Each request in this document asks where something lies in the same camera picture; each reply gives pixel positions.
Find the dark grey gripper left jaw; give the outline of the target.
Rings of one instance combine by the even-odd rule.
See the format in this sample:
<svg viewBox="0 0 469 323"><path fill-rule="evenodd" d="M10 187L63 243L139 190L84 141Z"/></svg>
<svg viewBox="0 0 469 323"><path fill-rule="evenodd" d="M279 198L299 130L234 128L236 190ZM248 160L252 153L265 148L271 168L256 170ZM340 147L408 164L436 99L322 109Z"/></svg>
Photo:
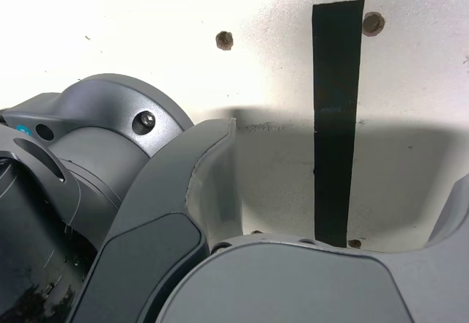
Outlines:
<svg viewBox="0 0 469 323"><path fill-rule="evenodd" d="M71 322L154 322L212 246L243 233L234 119L201 122L170 141L131 185Z"/></svg>

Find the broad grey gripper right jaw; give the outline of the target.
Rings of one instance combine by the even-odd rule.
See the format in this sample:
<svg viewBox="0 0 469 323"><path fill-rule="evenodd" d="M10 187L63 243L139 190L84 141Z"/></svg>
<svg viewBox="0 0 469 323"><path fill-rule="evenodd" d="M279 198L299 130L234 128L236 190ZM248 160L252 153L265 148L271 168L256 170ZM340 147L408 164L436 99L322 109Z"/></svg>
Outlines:
<svg viewBox="0 0 469 323"><path fill-rule="evenodd" d="M401 253L256 241L195 267L159 322L466 322L468 179L426 246Z"/></svg>

